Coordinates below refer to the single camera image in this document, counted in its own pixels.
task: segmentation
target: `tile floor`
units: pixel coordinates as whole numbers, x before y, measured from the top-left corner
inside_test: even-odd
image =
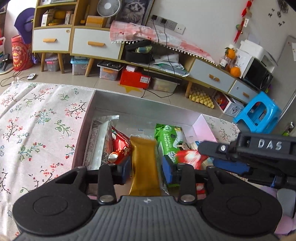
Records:
[[[0,75],[0,80],[12,76],[13,72],[14,71],[11,71],[7,74]],[[124,93],[124,94],[137,96],[137,97],[141,97],[144,93],[143,89],[131,90],[127,93],[127,90],[123,86],[119,85],[119,81],[105,80],[105,79],[99,78],[99,71],[96,67],[93,67],[89,77],[85,77],[83,75],[72,75],[71,65],[65,66],[65,74],[61,74],[60,71],[48,72],[46,70],[46,66],[45,66],[45,71],[41,72],[40,65],[35,65],[30,69],[22,71],[18,77],[19,78],[25,77],[31,73],[37,74],[33,82],[79,85],[79,86]],[[13,78],[3,81],[2,85],[11,83],[12,80]],[[6,87],[0,86],[0,94],[4,92],[8,87],[9,86],[6,86]],[[169,96],[171,95],[171,93],[167,93],[167,92],[155,91],[155,90],[150,90],[150,91],[164,98],[159,98],[158,96],[148,91],[145,92],[145,95],[143,98],[153,100],[153,101],[158,101],[161,103],[175,105],[181,108],[215,116],[215,117],[232,122],[232,117],[224,115],[218,107],[211,109],[202,104],[195,103],[190,101],[189,99],[186,99],[184,97],[185,90],[177,90],[176,93],[173,94],[172,96]]]

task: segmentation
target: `red decoration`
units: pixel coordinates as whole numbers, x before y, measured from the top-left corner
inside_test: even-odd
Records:
[[[243,20],[242,20],[242,23],[241,23],[241,27],[244,26],[244,20],[245,20],[244,16],[249,12],[248,10],[250,10],[250,7],[252,6],[253,1],[254,1],[254,0],[249,0],[249,1],[247,2],[247,6],[246,6],[246,8],[245,8],[245,9],[243,10],[243,12],[242,12]],[[234,43],[237,42],[237,40],[239,39],[239,36],[240,36],[241,33],[242,33],[242,31],[237,31],[237,35],[236,35],[236,37],[235,37],[235,39],[234,39]]]
[[[252,6],[252,2],[253,0],[247,2],[247,6],[242,12],[242,17],[244,17],[247,14],[247,8],[250,9],[250,7]]]

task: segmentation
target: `plastic storage box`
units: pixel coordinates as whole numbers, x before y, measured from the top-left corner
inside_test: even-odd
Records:
[[[153,78],[151,81],[151,86],[154,90],[165,91],[169,93],[173,93],[177,85],[178,83],[159,78]]]
[[[89,59],[76,59],[75,57],[72,57],[71,64],[73,75],[85,75]]]
[[[100,67],[100,78],[107,79],[107,80],[116,80],[118,75],[117,70],[114,69],[107,69],[105,67]]]
[[[45,59],[46,65],[47,65],[47,70],[48,71],[59,71],[59,58],[58,56],[51,56],[47,59]]]
[[[48,71],[59,71],[59,62],[58,61],[46,61]]]

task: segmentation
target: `cardboard box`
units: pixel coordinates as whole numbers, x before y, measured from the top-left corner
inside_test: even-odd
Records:
[[[71,17],[70,17],[70,24],[73,23],[73,18],[74,18],[74,14],[71,14]]]
[[[66,12],[65,24],[70,24],[71,15],[73,13],[74,13],[74,11],[67,11]]]
[[[217,102],[219,108],[224,114],[230,115],[232,117],[236,117],[244,109],[243,103],[223,94],[220,91],[214,92],[213,99]]]
[[[104,28],[106,26],[107,19],[108,18],[101,16],[87,16],[85,26]]]
[[[48,26],[48,24],[50,24],[52,22],[53,17],[54,17],[54,13],[53,12],[46,11],[42,15],[41,27]]]
[[[130,72],[124,67],[120,78],[120,84],[147,89],[150,79],[151,78],[149,76],[143,75],[140,70]]]

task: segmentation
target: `yellow snack package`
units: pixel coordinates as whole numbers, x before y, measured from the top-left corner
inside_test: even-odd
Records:
[[[156,140],[131,136],[133,182],[129,195],[161,195],[155,158],[155,147]]]

